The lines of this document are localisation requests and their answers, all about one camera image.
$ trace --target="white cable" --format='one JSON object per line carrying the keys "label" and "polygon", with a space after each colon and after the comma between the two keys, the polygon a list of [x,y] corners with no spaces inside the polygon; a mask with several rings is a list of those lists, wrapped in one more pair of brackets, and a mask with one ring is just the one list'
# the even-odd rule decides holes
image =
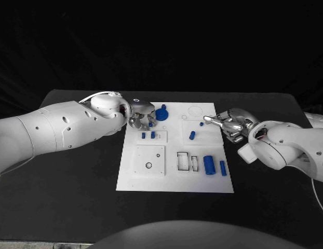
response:
{"label": "white cable", "polygon": [[111,92],[111,91],[107,91],[107,92],[98,92],[96,94],[93,94],[91,96],[88,96],[85,99],[83,99],[80,101],[80,103],[84,103],[87,100],[90,100],[94,96],[100,95],[100,94],[104,94],[104,93],[116,93],[116,92]]}
{"label": "white cable", "polygon": [[18,168],[21,168],[28,162],[31,162],[31,160],[32,160],[34,158],[35,158],[35,157],[32,157],[22,165],[19,165],[18,167],[15,167],[12,170],[3,172],[3,174],[0,174],[0,176],[5,175],[5,174],[8,174],[9,172],[12,172],[13,170],[16,170]]}
{"label": "white cable", "polygon": [[[288,165],[288,166],[295,167],[295,168],[298,168],[302,172],[305,172],[305,171],[303,171],[299,167],[296,167],[295,165]],[[322,206],[322,204],[321,204],[321,200],[319,200],[318,193],[316,193],[316,190],[315,190],[315,185],[314,185],[314,193],[315,193],[315,198],[316,198],[316,201],[318,201],[318,203],[319,203],[321,209],[323,210],[323,206]]]}
{"label": "white cable", "polygon": [[323,206],[321,204],[319,197],[318,197],[316,190],[315,190],[315,185],[314,185],[314,193],[315,193],[316,201],[318,201],[318,203],[321,205],[321,209],[323,210]]}

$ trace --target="black curtain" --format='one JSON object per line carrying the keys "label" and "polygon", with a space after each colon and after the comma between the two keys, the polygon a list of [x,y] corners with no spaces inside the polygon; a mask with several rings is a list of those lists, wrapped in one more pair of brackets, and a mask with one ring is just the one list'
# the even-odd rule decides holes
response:
{"label": "black curtain", "polygon": [[323,4],[195,7],[0,10],[0,118],[52,89],[286,92],[323,105]]}

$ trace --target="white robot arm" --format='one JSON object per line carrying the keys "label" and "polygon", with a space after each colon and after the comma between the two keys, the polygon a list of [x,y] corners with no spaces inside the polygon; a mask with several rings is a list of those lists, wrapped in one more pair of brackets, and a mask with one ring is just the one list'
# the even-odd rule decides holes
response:
{"label": "white robot arm", "polygon": [[234,108],[215,117],[205,116],[207,124],[221,127],[233,143],[249,138],[239,150],[247,163],[257,159],[273,169],[299,168],[323,182],[323,129],[303,129],[293,123],[260,122],[243,109]]}
{"label": "white robot arm", "polygon": [[80,102],[49,105],[18,117],[0,119],[0,174],[41,154],[84,146],[113,135],[129,122],[148,130],[140,119],[156,124],[155,106],[117,92],[101,92]]}

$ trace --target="small blue piece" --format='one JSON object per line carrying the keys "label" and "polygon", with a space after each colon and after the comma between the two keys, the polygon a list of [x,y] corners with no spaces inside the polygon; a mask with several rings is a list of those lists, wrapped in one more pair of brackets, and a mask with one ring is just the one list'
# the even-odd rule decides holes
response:
{"label": "small blue piece", "polygon": [[194,140],[194,138],[195,138],[195,131],[192,131],[191,136],[189,136],[191,140]]}
{"label": "small blue piece", "polygon": [[220,168],[221,168],[221,175],[227,176],[227,169],[226,169],[224,161],[220,162]]}
{"label": "small blue piece", "polygon": [[213,156],[205,156],[204,160],[205,160],[205,173],[208,175],[214,175],[215,174],[215,166],[214,166]]}
{"label": "small blue piece", "polygon": [[168,113],[168,107],[163,104],[162,108],[156,110],[156,120],[158,121],[165,121],[169,117],[169,113]]}

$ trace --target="table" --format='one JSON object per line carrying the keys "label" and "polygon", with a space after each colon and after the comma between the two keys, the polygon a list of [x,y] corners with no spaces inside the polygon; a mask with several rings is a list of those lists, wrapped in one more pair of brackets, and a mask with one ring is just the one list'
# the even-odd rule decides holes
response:
{"label": "table", "polygon": [[[42,107],[97,91],[54,90]],[[283,93],[123,92],[150,102],[214,102],[217,112],[239,107],[262,120],[312,128],[295,97]],[[38,156],[0,177],[0,240],[94,243],[163,220],[205,220],[257,229],[309,248],[323,248],[323,212],[311,179],[290,167],[246,164],[224,137],[234,194],[116,191],[126,127],[113,136]],[[316,181],[323,203],[323,183]]]}

